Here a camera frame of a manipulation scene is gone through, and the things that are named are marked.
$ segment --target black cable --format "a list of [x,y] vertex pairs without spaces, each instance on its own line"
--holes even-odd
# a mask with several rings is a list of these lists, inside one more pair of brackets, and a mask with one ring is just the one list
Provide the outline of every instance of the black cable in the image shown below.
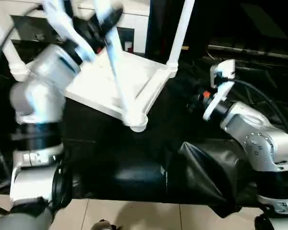
[[272,101],[265,93],[263,93],[261,90],[256,88],[254,85],[252,85],[246,81],[243,81],[243,80],[228,79],[228,78],[221,78],[220,80],[221,81],[232,81],[232,82],[244,85],[246,87],[249,87],[249,88],[253,89],[254,91],[256,91],[262,97],[262,99],[264,99],[267,102],[267,104],[273,109],[273,111],[276,113],[276,115],[278,116],[278,118],[282,122],[282,124],[285,128],[285,131],[288,133],[288,121],[287,121],[287,119],[282,114],[282,112],[279,110],[278,106],[274,103],[274,101]]
[[[37,5],[37,6],[32,7],[29,10],[27,10],[23,14],[23,16],[27,16],[28,14],[30,14],[31,12],[33,12],[35,10],[43,10],[43,6],[42,5]],[[2,43],[0,45],[0,58],[2,57],[2,49],[3,49],[4,45],[6,44],[6,42],[9,40],[9,37],[12,34],[14,28],[19,28],[19,26],[22,23],[23,23],[23,17],[18,18],[17,20],[15,20],[14,25],[11,27],[11,29],[6,34],[4,40],[2,41]],[[7,178],[10,178],[11,177],[10,170],[9,170],[7,164],[6,164],[6,161],[4,159],[4,156],[3,156],[2,152],[1,152],[1,150],[0,150],[0,162],[1,162],[2,166],[3,166],[4,172],[5,172],[6,176],[7,176]]]

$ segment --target robotic arm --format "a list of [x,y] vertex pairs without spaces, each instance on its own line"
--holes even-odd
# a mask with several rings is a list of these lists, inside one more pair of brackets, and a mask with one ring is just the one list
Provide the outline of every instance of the robotic arm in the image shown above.
[[[235,61],[213,66],[213,88],[216,78],[235,78]],[[222,83],[215,95],[205,91],[199,96],[205,108],[203,118],[219,119],[220,128],[241,144],[256,171],[257,199],[265,213],[256,218],[256,228],[288,230],[288,134],[242,102],[228,105],[225,100],[233,84]]]
[[65,39],[48,46],[35,60],[25,82],[11,90],[17,131],[13,135],[11,213],[0,218],[0,229],[46,230],[56,212],[72,198],[72,177],[62,163],[60,122],[63,92],[81,71],[83,61],[93,61],[106,46],[106,35],[116,25],[122,8],[111,9],[100,23],[71,19],[59,0],[44,1],[48,21]]

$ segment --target small object on floor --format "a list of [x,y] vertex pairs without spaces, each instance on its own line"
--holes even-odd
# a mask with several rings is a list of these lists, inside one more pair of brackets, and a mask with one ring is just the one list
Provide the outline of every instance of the small object on floor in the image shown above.
[[91,228],[91,230],[120,230],[120,227],[116,227],[113,224],[110,224],[109,221],[102,219],[101,221],[94,224]]

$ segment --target floor tile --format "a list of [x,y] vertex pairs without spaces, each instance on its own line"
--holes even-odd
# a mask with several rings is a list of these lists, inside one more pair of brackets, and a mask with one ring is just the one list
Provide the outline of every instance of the floor tile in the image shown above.
[[56,214],[50,230],[81,230],[87,203],[87,199],[73,199]]
[[254,230],[254,219],[262,214],[258,208],[243,208],[220,218],[208,206],[180,205],[182,230]]
[[123,230],[181,230],[179,205],[90,200],[82,230],[90,230],[101,219]]
[[9,195],[0,195],[0,207],[9,211],[12,207]]

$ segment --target white robotic arm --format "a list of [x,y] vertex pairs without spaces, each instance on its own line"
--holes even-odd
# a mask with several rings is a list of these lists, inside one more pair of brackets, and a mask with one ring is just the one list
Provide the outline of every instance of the white robotic arm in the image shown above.
[[81,71],[83,61],[93,61],[106,46],[106,35],[122,15],[122,8],[96,15],[88,21],[63,11],[60,1],[45,0],[49,22],[66,40],[48,46],[35,60],[25,82],[14,85],[10,100],[18,127],[13,139],[11,214],[0,218],[0,229],[46,230],[56,212],[71,200],[72,178],[63,164],[60,122],[65,105],[63,92]]
[[234,75],[234,60],[211,68],[211,86],[218,91],[215,95],[206,91],[199,96],[205,108],[203,118],[219,119],[220,128],[241,144],[256,172],[257,200],[267,217],[256,219],[256,229],[288,229],[288,134],[248,105],[225,102],[234,82],[219,86],[215,82],[233,79]]

